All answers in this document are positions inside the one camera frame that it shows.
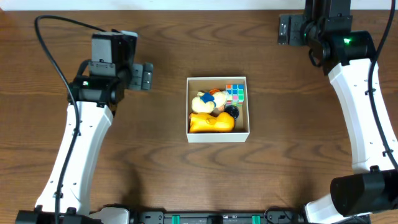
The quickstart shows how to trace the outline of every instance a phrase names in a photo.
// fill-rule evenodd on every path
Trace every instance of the plush toy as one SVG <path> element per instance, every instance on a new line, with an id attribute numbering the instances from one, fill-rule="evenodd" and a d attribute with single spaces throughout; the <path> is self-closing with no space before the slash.
<path id="1" fill-rule="evenodd" d="M 191 126 L 189 133 L 200 132 L 231 132 L 235 125 L 234 118 L 227 112 L 222 112 L 218 117 L 213 117 L 210 114 L 200 113 L 190 115 Z"/>
<path id="2" fill-rule="evenodd" d="M 227 91 L 213 91 L 213 94 L 198 92 L 192 100 L 192 110 L 195 113 L 211 113 L 215 108 L 224 111 L 227 98 Z"/>

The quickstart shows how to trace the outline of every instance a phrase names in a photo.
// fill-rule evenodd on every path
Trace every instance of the white wall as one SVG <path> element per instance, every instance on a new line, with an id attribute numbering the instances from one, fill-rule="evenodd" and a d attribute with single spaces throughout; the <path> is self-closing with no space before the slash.
<path id="1" fill-rule="evenodd" d="M 305 0 L 0 0 L 8 10 L 303 9 Z M 351 0 L 351 9 L 389 9 L 391 0 Z"/>

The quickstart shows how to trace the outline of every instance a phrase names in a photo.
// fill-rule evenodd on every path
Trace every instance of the toy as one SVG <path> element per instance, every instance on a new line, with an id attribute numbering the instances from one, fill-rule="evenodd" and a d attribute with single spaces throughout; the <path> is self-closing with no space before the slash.
<path id="1" fill-rule="evenodd" d="M 192 110 L 195 113 L 211 113 L 215 108 L 224 111 L 227 97 L 227 91 L 216 91 L 213 94 L 198 92 L 192 100 Z"/>
<path id="2" fill-rule="evenodd" d="M 239 117 L 239 109 L 237 106 L 229 105 L 225 108 L 224 112 L 231 115 L 234 118 L 234 120 L 236 120 Z"/>
<path id="3" fill-rule="evenodd" d="M 234 118 L 226 112 L 220 113 L 218 117 L 210 114 L 199 113 L 190 115 L 191 125 L 189 133 L 200 132 L 223 132 L 232 131 L 235 125 Z"/>
<path id="4" fill-rule="evenodd" d="M 242 106 L 244 101 L 243 84 L 228 84 L 226 86 L 228 92 L 227 105 Z"/>
<path id="5" fill-rule="evenodd" d="M 213 95 L 213 94 L 215 94 L 216 92 L 219 92 L 219 91 L 220 91 L 220 90 L 213 89 L 213 90 L 210 90 L 209 93 Z"/>

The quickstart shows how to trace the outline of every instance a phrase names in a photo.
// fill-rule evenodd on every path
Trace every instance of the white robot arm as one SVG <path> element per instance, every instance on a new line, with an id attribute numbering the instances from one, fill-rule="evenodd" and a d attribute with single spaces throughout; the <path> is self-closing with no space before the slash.
<path id="1" fill-rule="evenodd" d="M 77 214 L 88 215 L 90 212 L 90 189 L 93 180 L 98 154 L 113 115 L 108 106 L 98 107 L 97 103 L 78 101 L 80 112 L 80 135 L 65 173 L 60 199 L 60 212 L 75 208 Z M 36 206 L 42 206 L 44 212 L 55 211 L 54 192 L 57 190 L 58 178 L 65 161 L 75 128 L 75 109 L 68 106 L 67 124 L 61 147 L 54 168 Z"/>
<path id="2" fill-rule="evenodd" d="M 373 118 L 368 90 L 370 59 L 352 60 L 347 66 L 338 64 L 330 73 L 330 83 L 335 89 L 346 121 L 353 155 L 355 174 L 370 172 L 372 166 L 380 170 L 392 170 L 394 166 L 387 156 L 383 156 L 384 146 Z M 373 73 L 374 98 L 382 128 L 393 149 L 398 148 L 396 136 L 387 114 L 378 79 L 378 67 Z M 336 223 L 350 217 L 340 215 L 328 194 L 305 206 L 305 214 L 310 223 Z"/>

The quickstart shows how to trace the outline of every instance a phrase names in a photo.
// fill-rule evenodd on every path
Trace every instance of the orange toy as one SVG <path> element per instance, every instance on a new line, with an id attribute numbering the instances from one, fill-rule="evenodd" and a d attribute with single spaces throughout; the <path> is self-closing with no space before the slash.
<path id="1" fill-rule="evenodd" d="M 218 117 L 207 113 L 191 114 L 191 126 L 189 133 L 202 132 L 231 132 L 235 125 L 234 118 L 228 113 L 222 112 Z"/>
<path id="2" fill-rule="evenodd" d="M 214 89 L 214 90 L 210 90 L 209 93 L 211 95 L 214 95 L 216 92 L 219 92 L 220 90 Z"/>

